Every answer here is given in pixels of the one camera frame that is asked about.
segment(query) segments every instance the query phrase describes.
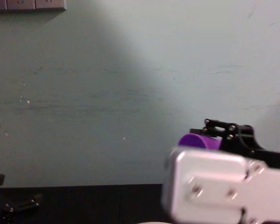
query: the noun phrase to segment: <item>wall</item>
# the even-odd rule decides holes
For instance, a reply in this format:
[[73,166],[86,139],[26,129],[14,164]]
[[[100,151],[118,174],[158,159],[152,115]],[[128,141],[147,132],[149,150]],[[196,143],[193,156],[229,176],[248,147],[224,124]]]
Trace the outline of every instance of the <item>wall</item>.
[[280,1],[68,0],[0,15],[6,187],[160,183],[203,119],[280,151]]

